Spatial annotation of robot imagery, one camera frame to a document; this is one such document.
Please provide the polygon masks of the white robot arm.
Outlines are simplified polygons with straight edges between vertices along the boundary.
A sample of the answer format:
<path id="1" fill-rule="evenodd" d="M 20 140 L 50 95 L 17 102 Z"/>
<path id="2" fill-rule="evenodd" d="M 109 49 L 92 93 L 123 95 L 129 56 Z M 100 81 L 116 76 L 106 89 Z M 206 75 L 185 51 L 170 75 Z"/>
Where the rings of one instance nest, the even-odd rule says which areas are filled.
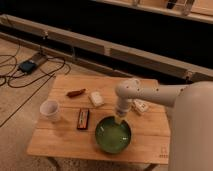
<path id="1" fill-rule="evenodd" d="M 143 87 L 132 78 L 120 82 L 115 93 L 119 117 L 131 99 L 173 108 L 168 171 L 213 171 L 213 81 Z"/>

